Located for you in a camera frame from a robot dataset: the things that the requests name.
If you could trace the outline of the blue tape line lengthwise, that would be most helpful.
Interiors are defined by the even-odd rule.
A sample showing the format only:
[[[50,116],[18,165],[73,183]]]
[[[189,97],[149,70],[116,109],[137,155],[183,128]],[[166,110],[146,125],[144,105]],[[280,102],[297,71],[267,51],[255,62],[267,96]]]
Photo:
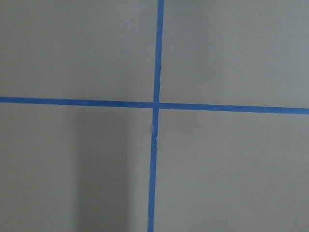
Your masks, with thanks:
[[[157,1],[156,21],[156,44],[155,44],[155,66],[154,66],[154,89],[152,108],[152,136],[150,153],[150,175],[148,194],[148,228],[147,232],[154,231],[155,222],[155,190],[156,190],[156,164],[157,164],[157,137],[160,104],[160,81],[162,64],[162,41],[163,41],[164,1]]]

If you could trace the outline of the blue tape line crosswise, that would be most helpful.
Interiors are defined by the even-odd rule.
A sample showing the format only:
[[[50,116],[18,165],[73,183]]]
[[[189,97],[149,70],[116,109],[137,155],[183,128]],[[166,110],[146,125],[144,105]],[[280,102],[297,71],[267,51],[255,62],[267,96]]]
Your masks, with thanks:
[[[218,112],[246,112],[246,113],[270,113],[270,114],[293,114],[308,115],[308,108],[294,107],[269,107],[269,106],[242,106],[242,105],[214,105],[214,104],[190,104],[190,103],[153,103],[139,101],[100,101],[78,99],[51,99],[51,98],[24,98],[3,97],[1,103],[21,104],[46,104],[46,105],[71,105],[71,106],[94,106],[94,107],[120,107],[120,108],[145,108],[169,110],[192,110],[192,111],[218,111]]]

